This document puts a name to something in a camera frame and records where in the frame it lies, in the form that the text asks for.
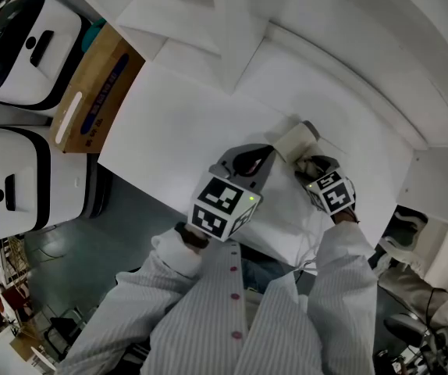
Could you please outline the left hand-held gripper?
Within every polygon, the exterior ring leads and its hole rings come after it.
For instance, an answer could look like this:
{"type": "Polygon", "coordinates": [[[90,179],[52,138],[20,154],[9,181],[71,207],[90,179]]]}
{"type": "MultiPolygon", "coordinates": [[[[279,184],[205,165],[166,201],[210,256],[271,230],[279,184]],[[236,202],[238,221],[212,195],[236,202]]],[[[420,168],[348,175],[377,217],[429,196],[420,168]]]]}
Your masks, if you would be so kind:
{"type": "Polygon", "coordinates": [[[275,149],[267,144],[227,150],[202,174],[191,196],[187,222],[218,241],[230,239],[251,221],[275,159],[275,149]]]}

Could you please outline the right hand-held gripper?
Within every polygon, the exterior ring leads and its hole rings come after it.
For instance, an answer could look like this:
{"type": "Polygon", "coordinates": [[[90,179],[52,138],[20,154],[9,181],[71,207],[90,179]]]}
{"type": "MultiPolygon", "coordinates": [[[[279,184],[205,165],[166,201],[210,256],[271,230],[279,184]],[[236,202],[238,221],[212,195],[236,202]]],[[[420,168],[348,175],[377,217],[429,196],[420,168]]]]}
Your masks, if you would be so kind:
{"type": "Polygon", "coordinates": [[[294,165],[295,177],[311,203],[329,216],[355,209],[356,193],[352,181],[339,162],[326,155],[304,156],[294,165]]]}

